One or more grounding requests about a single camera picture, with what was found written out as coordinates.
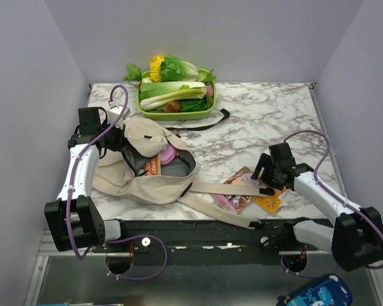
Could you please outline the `orange yellow book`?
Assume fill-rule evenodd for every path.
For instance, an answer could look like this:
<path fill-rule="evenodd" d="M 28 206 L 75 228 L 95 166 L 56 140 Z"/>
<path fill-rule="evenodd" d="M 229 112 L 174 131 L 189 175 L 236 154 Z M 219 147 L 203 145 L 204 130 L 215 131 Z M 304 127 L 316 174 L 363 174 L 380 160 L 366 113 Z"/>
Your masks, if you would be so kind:
<path fill-rule="evenodd" d="M 267 213 L 275 214 L 285 200 L 286 195 L 287 189 L 284 188 L 282 191 L 275 190 L 275 194 L 272 196 L 254 197 L 253 202 Z"/>

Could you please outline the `pink fairy book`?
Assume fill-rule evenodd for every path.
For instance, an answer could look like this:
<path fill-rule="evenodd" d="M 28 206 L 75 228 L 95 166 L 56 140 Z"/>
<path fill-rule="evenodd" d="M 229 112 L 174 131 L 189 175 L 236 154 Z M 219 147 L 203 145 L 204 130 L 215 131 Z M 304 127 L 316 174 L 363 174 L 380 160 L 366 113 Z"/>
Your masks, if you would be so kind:
<path fill-rule="evenodd" d="M 251 202 L 253 193 L 260 187 L 259 181 L 253 180 L 251 175 L 251 169 L 243 166 L 224 182 L 230 187 L 220 190 L 227 191 L 227 194 L 211 194 L 212 199 L 224 210 L 232 214 L 240 213 Z"/>

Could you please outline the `beige canvas backpack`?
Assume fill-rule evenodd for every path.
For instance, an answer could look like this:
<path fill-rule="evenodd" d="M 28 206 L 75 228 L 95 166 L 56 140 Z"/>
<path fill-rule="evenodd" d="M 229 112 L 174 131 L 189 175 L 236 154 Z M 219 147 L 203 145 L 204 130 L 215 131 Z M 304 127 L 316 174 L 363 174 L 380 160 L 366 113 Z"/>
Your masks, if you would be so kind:
<path fill-rule="evenodd" d="M 157 122 L 132 117 L 104 139 L 107 153 L 94 171 L 95 190 L 149 205 L 179 201 L 221 222 L 250 230 L 259 226 L 258 219 L 229 212 L 199 194 L 260 196 L 265 190 L 197 181 L 196 162 L 185 142 Z"/>

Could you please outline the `orange treehouse book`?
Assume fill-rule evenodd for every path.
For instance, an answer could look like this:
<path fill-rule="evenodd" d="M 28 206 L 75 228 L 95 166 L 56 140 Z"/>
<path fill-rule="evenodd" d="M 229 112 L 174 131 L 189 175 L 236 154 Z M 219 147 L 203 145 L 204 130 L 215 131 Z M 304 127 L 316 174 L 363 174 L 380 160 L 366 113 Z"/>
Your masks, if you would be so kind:
<path fill-rule="evenodd" d="M 161 175 L 160 157 L 156 155 L 152 157 L 143 167 L 145 176 Z"/>

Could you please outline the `pink pencil case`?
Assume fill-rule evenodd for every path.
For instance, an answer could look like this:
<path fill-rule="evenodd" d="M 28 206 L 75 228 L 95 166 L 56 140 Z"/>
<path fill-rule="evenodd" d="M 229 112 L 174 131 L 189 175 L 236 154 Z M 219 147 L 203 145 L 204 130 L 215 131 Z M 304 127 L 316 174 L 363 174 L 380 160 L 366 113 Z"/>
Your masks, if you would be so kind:
<path fill-rule="evenodd" d="M 167 165 L 171 163 L 178 155 L 178 150 L 172 144 L 169 143 L 159 153 L 160 164 L 162 166 Z"/>

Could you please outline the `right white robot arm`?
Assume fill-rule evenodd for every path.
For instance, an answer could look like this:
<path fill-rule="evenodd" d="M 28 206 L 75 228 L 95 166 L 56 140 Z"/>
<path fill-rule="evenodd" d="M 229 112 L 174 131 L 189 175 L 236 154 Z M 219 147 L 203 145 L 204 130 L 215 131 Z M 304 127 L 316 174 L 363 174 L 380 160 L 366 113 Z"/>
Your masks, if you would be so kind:
<path fill-rule="evenodd" d="M 337 265 L 347 272 L 383 268 L 383 224 L 379 211 L 350 201 L 326 185 L 308 164 L 296 163 L 288 143 L 272 145 L 269 153 L 261 154 L 252 179 L 304 196 L 332 225 L 298 221 L 281 233 L 285 248 L 294 250 L 303 243 L 310 244 L 331 253 Z"/>

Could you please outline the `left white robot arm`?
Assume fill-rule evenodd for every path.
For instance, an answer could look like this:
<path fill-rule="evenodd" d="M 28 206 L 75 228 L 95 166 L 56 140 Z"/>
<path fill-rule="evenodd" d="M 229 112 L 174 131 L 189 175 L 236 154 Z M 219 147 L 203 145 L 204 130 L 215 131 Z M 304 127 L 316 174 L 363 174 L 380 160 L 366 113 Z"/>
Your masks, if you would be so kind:
<path fill-rule="evenodd" d="M 113 251 L 128 246 L 129 237 L 123 222 L 102 219 L 92 198 L 92 184 L 98 161 L 108 149 L 121 149 L 123 132 L 101 120 L 101 107 L 79 109 L 79 125 L 68 140 L 70 164 L 61 192 L 55 201 L 45 204 L 44 214 L 58 251 L 73 250 L 107 243 Z"/>

